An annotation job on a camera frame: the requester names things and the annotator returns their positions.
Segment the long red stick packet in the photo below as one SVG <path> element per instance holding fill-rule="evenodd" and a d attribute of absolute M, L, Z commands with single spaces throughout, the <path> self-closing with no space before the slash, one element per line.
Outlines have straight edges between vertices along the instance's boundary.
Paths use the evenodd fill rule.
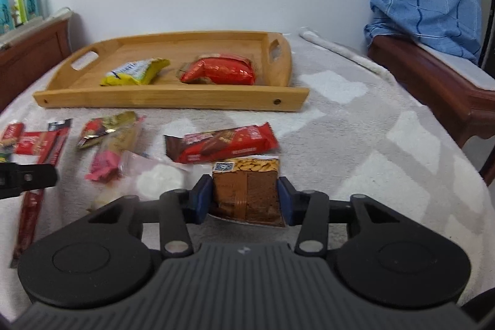
<path fill-rule="evenodd" d="M 60 154 L 63 151 L 66 140 L 70 134 L 72 119 L 50 122 L 47 131 L 54 131 L 56 137 L 53 146 L 38 157 L 38 164 L 57 165 Z M 27 191 L 23 197 L 22 208 L 19 216 L 18 236 L 13 248 L 11 268 L 18 266 L 20 256 L 32 245 L 35 236 L 39 214 L 44 200 L 45 190 Z"/>

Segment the wooden chair on right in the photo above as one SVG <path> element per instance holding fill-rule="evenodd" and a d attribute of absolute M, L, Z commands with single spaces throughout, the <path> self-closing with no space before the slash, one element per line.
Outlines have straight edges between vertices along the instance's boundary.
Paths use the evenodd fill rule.
<path fill-rule="evenodd" d="M 427 105 L 459 147 L 494 136 L 494 92 L 482 90 L 410 40 L 377 36 L 368 50 L 375 63 Z"/>

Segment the beige nougat snack packet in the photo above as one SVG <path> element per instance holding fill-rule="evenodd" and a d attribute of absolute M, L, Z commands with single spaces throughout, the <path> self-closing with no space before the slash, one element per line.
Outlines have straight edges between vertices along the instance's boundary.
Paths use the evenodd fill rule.
<path fill-rule="evenodd" d="M 89 173 L 85 179 L 100 183 L 100 193 L 94 197 L 88 210 L 98 208 L 123 196 L 126 180 L 120 173 L 120 165 L 125 152 L 133 152 L 140 136 L 142 121 L 126 125 L 107 135 L 101 142 L 92 159 Z"/>

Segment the red chocolate wafer bar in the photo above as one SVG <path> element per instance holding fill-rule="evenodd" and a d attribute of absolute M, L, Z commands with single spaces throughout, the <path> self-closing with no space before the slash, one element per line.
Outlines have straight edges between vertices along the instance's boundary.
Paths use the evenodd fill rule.
<path fill-rule="evenodd" d="M 166 156 L 182 164 L 216 162 L 278 149 L 278 140 L 268 122 L 164 138 Z"/>

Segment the grey checkered blanket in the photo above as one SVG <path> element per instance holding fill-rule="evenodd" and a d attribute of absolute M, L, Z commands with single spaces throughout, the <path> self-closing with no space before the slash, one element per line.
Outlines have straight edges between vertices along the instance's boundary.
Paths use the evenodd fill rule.
<path fill-rule="evenodd" d="M 391 79 L 311 44 L 298 33 L 285 38 L 292 50 L 292 83 L 310 88 L 301 111 L 137 110 L 146 116 L 137 153 L 165 160 L 164 135 L 269 122 L 281 148 L 280 173 L 297 189 L 319 190 L 341 200 L 366 194 L 456 242 L 471 261 L 460 304 L 494 288 L 490 192 L 430 110 Z M 37 239 L 86 215 L 102 191 L 101 184 L 84 178 L 94 150 L 77 152 L 75 145 L 89 119 L 118 113 L 39 107 L 32 95 L 45 89 L 58 68 L 49 70 L 1 114 L 1 132 L 13 121 L 23 122 L 28 131 L 42 131 L 49 122 L 73 119 L 57 166 L 59 182 L 45 192 Z M 17 271 L 9 267 L 21 204 L 22 197 L 1 201 L 1 314 L 10 321 L 31 305 Z M 293 246 L 298 228 L 242 225 L 211 217 L 203 225 L 188 225 L 196 250 L 204 242 L 280 241 Z"/>

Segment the red Biscoff biscuit packet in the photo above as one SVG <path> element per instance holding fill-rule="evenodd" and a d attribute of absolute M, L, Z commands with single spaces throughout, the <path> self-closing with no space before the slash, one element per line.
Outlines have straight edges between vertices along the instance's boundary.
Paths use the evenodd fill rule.
<path fill-rule="evenodd" d="M 25 132 L 19 137 L 15 153 L 17 155 L 40 156 L 53 146 L 55 137 L 54 131 Z"/>

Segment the brown almond cake packet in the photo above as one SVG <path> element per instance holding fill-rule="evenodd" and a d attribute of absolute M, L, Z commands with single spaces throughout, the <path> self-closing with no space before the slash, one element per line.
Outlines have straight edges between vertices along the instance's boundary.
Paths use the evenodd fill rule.
<path fill-rule="evenodd" d="M 244 156 L 215 162 L 211 215 L 248 225 L 283 227 L 278 201 L 277 156 Z"/>

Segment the bamboo serving tray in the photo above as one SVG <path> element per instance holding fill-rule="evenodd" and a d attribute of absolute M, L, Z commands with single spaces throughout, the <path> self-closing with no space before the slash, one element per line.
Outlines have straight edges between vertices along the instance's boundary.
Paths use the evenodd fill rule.
<path fill-rule="evenodd" d="M 179 69 L 204 54 L 249 58 L 253 85 L 185 84 Z M 166 58 L 149 85 L 103 86 L 104 75 L 146 58 Z M 290 44 L 280 33 L 255 31 L 175 32 L 113 38 L 86 46 L 66 58 L 45 90 L 33 98 L 43 108 L 192 108 L 298 111 L 310 91 L 292 81 Z"/>

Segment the gold red snack packet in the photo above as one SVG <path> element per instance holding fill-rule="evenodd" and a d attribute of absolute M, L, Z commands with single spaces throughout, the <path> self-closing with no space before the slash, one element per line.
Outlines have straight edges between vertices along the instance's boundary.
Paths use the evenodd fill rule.
<path fill-rule="evenodd" d="M 90 148 L 100 143 L 104 136 L 131 125 L 137 119 L 138 115 L 134 111 L 91 119 L 83 126 L 76 147 L 79 150 Z"/>

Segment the green snack packet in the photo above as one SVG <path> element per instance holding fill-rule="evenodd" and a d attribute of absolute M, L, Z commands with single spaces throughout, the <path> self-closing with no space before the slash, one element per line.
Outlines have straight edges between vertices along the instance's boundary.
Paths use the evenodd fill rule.
<path fill-rule="evenodd" d="M 8 163 L 11 162 L 12 153 L 10 150 L 1 150 L 0 151 L 0 162 Z"/>

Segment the white tray on cabinet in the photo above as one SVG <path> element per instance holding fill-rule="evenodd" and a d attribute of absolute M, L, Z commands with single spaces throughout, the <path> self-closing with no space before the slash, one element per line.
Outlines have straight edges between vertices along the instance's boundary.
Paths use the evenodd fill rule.
<path fill-rule="evenodd" d="M 73 11 L 70 8 L 63 7 L 56 13 L 48 16 L 48 18 L 36 17 L 26 24 L 2 34 L 0 37 L 0 49 L 9 49 L 43 28 L 48 28 L 58 22 L 69 20 L 72 15 Z"/>

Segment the large red nut snack bag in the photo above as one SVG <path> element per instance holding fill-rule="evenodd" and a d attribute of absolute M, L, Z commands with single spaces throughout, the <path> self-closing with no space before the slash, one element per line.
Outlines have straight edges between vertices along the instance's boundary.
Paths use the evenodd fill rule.
<path fill-rule="evenodd" d="M 249 58 L 235 54 L 203 54 L 177 71 L 185 84 L 254 85 L 256 73 Z"/>

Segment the pink snack packet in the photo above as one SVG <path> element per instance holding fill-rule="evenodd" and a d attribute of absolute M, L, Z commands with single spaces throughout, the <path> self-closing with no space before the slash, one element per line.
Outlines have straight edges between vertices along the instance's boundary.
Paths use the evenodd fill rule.
<path fill-rule="evenodd" d="M 93 182 L 107 182 L 117 171 L 121 156 L 110 150 L 97 152 L 85 179 Z"/>

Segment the yellow Ameria snack packet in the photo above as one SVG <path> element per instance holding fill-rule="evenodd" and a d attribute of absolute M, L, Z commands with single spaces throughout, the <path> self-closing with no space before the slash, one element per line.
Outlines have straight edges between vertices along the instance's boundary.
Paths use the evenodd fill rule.
<path fill-rule="evenodd" d="M 147 58 L 126 62 L 106 72 L 101 86 L 148 85 L 170 65 L 166 58 Z"/>

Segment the clear packet white candy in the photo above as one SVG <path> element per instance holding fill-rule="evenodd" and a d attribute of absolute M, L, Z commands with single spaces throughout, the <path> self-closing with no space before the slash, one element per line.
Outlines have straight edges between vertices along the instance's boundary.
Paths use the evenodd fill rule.
<path fill-rule="evenodd" d="M 119 187 L 123 195 L 157 200 L 161 194 L 185 188 L 188 171 L 175 163 L 163 162 L 126 151 L 119 163 Z"/>

